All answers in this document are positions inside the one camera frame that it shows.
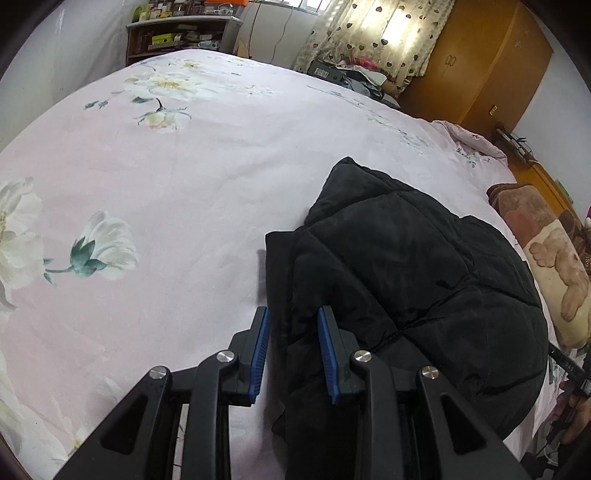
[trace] window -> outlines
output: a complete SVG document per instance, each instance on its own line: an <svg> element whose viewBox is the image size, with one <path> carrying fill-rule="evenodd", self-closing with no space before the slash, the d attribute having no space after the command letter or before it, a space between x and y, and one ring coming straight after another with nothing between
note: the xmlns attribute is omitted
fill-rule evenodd
<svg viewBox="0 0 591 480"><path fill-rule="evenodd" d="M329 6L330 0L267 0L273 3L289 5L291 7L308 10L308 12L323 12Z"/></svg>

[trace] human finger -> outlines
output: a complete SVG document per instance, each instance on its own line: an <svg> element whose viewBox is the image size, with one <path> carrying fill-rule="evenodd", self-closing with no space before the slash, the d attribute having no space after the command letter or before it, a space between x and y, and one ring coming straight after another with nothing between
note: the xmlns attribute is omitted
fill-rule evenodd
<svg viewBox="0 0 591 480"><path fill-rule="evenodd" d="M573 424L562 437L561 443L565 445L573 442L591 420L591 399L587 399L586 401L578 401L573 405L574 398L576 397L571 397L569 404L571 404L571 406L575 406L577 409L577 415L574 418Z"/></svg>
<svg viewBox="0 0 591 480"><path fill-rule="evenodd" d="M552 416L550 417L550 421L558 420L558 418L562 415L564 408L569 400L570 395L565 392L562 392L556 398L556 406L552 410Z"/></svg>

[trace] bed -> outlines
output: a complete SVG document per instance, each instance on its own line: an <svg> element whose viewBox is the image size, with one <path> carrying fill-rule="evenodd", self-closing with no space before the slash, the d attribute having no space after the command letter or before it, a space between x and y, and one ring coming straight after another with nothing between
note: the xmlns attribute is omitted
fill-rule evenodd
<svg viewBox="0 0 591 480"><path fill-rule="evenodd" d="M264 235L301 225L350 156L496 227L492 145L296 72L188 50L80 89L1 154L0 432L50 479L153 365L192 367L265 303ZM544 304L548 334L556 342ZM548 375L505 440L525 452ZM233 477L281 479L267 388L230 412Z"/></svg>

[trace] quilted fabric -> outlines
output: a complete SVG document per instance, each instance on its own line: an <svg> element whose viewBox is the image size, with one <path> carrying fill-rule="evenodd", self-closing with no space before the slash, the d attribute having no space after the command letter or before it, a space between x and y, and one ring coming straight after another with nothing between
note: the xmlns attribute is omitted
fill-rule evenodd
<svg viewBox="0 0 591 480"><path fill-rule="evenodd" d="M493 227L344 158L304 225L267 235L286 478L347 478L355 416L330 405L316 312L399 368L435 365L506 437L534 405L547 328L528 267Z"/></svg>

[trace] wooden cabinet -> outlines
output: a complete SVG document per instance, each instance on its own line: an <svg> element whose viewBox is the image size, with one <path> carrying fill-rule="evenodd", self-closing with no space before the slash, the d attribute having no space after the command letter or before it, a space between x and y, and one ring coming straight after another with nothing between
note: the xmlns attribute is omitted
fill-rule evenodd
<svg viewBox="0 0 591 480"><path fill-rule="evenodd" d="M551 55L517 0L456 0L425 76L413 79L398 102L414 117L448 120L492 138L498 122L516 126Z"/></svg>
<svg viewBox="0 0 591 480"><path fill-rule="evenodd" d="M187 15L145 20L127 25L127 60L126 66L138 61L185 48L203 48L232 54L236 49L236 38L242 20L236 17L219 15ZM199 36L206 34L215 45L199 47L202 42L189 41L187 33ZM152 44L155 35L170 34L178 40Z"/></svg>

